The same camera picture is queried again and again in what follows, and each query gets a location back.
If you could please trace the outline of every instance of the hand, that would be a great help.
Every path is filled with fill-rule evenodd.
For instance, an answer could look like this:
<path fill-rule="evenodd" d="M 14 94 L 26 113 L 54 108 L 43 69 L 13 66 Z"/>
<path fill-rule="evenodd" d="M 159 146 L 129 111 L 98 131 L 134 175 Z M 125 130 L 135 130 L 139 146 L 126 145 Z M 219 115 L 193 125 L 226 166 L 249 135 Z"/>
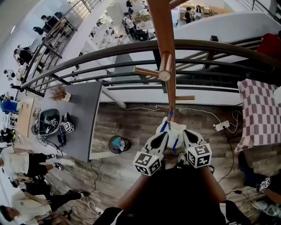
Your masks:
<path fill-rule="evenodd" d="M 31 181 L 33 181 L 32 178 L 28 178 L 28 177 L 25 177 L 24 179 L 25 179 L 28 183 L 31 182 Z"/>
<path fill-rule="evenodd" d="M 52 202 L 50 200 L 46 199 L 46 200 L 41 200 L 40 203 L 45 206 L 45 205 L 51 204 Z"/>

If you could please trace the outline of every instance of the black backpack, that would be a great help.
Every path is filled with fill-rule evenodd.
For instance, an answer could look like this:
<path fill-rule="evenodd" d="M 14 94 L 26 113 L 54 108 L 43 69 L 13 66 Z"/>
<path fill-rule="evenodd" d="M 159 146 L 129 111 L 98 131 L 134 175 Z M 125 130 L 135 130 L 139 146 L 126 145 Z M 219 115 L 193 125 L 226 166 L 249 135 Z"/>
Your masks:
<path fill-rule="evenodd" d="M 124 19 L 122 19 L 122 24 L 124 25 L 126 35 L 129 35 L 129 29 L 128 29 L 127 24 L 126 24 L 126 19 L 125 19 L 125 21 L 124 21 Z"/>

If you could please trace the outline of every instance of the blue strap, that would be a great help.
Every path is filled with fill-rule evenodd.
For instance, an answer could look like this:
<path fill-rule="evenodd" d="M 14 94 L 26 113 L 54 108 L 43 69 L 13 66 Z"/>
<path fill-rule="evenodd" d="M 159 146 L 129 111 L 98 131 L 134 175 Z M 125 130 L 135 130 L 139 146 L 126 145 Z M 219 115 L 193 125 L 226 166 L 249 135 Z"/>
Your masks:
<path fill-rule="evenodd" d="M 160 130 L 160 132 L 163 132 L 164 130 L 165 130 L 165 128 L 166 128 L 166 126 L 167 126 L 167 121 L 164 123 L 164 125 L 163 125 L 163 127 L 161 128 L 161 130 Z"/>
<path fill-rule="evenodd" d="M 177 150 L 176 150 L 176 145 L 177 145 L 177 142 L 178 142 L 178 141 L 179 141 L 179 138 L 176 139 L 175 144 L 174 144 L 174 146 L 173 146 L 173 152 L 174 152 L 174 153 L 177 152 Z"/>

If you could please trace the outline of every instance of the potted plant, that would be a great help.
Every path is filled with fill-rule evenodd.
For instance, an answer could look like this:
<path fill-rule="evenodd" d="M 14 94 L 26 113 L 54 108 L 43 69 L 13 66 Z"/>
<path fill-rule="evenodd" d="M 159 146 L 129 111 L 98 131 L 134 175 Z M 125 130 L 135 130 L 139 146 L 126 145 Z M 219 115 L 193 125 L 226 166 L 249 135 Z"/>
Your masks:
<path fill-rule="evenodd" d="M 51 92 L 51 97 L 50 99 L 54 100 L 54 101 L 60 101 L 60 100 L 65 100 L 65 101 L 69 101 L 71 98 L 71 94 L 65 91 L 65 88 L 63 86 L 58 86 L 55 88 L 52 88 L 52 92 Z"/>

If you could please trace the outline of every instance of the dried plant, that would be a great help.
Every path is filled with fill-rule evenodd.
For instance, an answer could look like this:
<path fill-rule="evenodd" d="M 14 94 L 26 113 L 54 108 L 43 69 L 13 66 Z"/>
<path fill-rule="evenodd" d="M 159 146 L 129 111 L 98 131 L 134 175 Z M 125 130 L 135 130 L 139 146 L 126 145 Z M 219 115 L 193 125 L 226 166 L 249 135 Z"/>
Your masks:
<path fill-rule="evenodd" d="M 65 92 L 65 88 L 63 86 L 58 86 L 58 87 L 52 88 L 52 90 L 53 91 L 51 92 L 50 99 L 57 102 L 57 101 L 60 101 L 65 98 L 66 92 Z"/>

